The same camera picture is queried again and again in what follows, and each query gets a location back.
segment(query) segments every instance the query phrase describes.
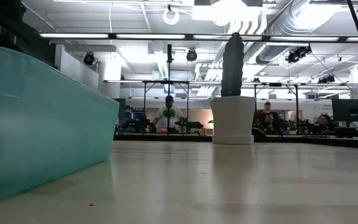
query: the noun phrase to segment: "ceiling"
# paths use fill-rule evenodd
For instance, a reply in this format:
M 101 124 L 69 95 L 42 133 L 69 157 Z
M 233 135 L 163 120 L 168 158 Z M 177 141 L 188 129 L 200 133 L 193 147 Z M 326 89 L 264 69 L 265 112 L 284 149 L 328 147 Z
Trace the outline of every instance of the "ceiling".
M 277 0 L 277 5 L 266 11 L 268 20 L 289 0 Z M 180 9 L 180 20 L 175 25 L 168 25 L 162 19 L 165 6 L 145 5 L 145 14 L 141 5 L 123 4 L 84 4 L 81 2 L 55 2 L 54 0 L 23 0 L 29 9 L 24 16 L 24 21 L 39 32 L 113 32 L 113 33 L 191 33 L 191 34 L 224 34 L 229 26 L 217 26 L 211 21 L 194 21 L 190 6 Z M 346 7 L 338 10 L 325 24 L 316 29 L 312 34 L 316 35 L 357 35 L 354 22 L 349 9 Z M 71 45 L 115 45 L 126 60 L 127 66 L 122 73 L 148 74 L 157 69 L 157 63 L 148 55 L 149 41 L 128 40 L 75 40 Z M 178 49 L 175 60 L 172 63 L 173 70 L 194 71 L 196 63 L 185 60 L 189 48 L 196 49 L 199 58 L 213 60 L 221 46 L 220 42 L 208 41 L 173 41 L 169 42 L 174 49 Z M 311 44 L 313 53 L 328 68 L 346 63 L 358 58 L 358 44 Z M 300 63 L 286 68 L 284 58 L 279 57 L 275 66 L 267 66 L 260 77 L 262 82 L 285 82 L 286 77 L 301 77 L 297 81 L 310 80 L 310 76 L 323 72 L 325 68 L 309 55 Z M 349 67 L 357 63 L 347 63 Z M 347 81 L 349 69 L 337 71 L 337 75 Z

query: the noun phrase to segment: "ventilation pipe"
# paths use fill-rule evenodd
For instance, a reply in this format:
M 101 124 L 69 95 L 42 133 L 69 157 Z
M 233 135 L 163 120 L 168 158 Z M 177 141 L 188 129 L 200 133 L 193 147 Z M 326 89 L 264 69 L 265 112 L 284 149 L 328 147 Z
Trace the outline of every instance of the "ventilation pipe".
M 164 47 L 164 43 L 160 40 L 152 42 L 152 50 L 155 54 L 161 78 L 168 79 L 167 56 L 164 54 Z
M 338 6 L 310 4 L 311 0 L 294 0 L 283 14 L 265 31 L 266 35 L 308 35 L 328 21 Z M 254 43 L 244 57 L 244 63 L 268 64 L 286 52 L 290 46 Z

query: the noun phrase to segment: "white pot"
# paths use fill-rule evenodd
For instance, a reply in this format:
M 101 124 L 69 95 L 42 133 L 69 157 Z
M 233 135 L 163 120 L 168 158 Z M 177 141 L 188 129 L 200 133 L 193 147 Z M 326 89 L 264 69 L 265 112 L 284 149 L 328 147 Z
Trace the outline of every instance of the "white pot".
M 253 144 L 255 98 L 227 96 L 211 100 L 216 144 Z

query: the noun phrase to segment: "pipe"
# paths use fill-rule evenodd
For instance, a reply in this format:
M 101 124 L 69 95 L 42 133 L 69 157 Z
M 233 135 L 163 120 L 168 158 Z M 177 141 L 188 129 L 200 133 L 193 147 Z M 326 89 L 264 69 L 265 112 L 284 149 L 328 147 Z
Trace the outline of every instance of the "pipe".
M 266 35 L 308 35 L 323 25 L 336 12 L 338 6 L 310 4 L 311 0 L 294 0 L 277 20 L 265 31 Z M 244 62 L 268 64 L 288 50 L 290 46 L 267 46 L 255 43 L 244 57 Z

